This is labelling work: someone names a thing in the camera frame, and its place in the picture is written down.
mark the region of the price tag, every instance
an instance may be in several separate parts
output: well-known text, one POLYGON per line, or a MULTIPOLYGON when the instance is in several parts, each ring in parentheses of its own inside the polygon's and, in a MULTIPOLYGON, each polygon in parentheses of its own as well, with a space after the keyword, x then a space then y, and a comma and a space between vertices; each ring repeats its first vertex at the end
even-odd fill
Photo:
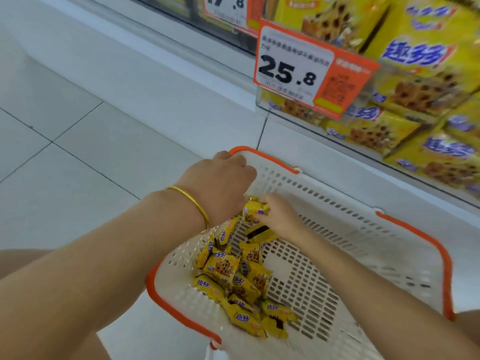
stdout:
POLYGON ((203 0, 206 14, 248 31, 248 0, 203 0))
POLYGON ((358 54, 260 21, 255 83, 332 119, 340 119, 379 67, 358 54))

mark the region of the white floor tile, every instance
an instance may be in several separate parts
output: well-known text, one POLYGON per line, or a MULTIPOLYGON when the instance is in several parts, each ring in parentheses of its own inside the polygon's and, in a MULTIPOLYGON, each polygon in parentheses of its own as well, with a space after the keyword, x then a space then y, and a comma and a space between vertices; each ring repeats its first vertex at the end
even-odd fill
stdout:
POLYGON ((0 184, 0 250, 57 248, 137 201, 51 144, 0 184))
POLYGON ((101 101, 27 57, 0 25, 0 107, 48 139, 101 101))
POLYGON ((46 138, 0 110, 0 181, 48 144, 46 138))
POLYGON ((105 102, 55 143, 140 198, 201 159, 105 102))
POLYGON ((184 327, 143 293, 99 332, 112 360, 203 360, 208 339, 184 327))

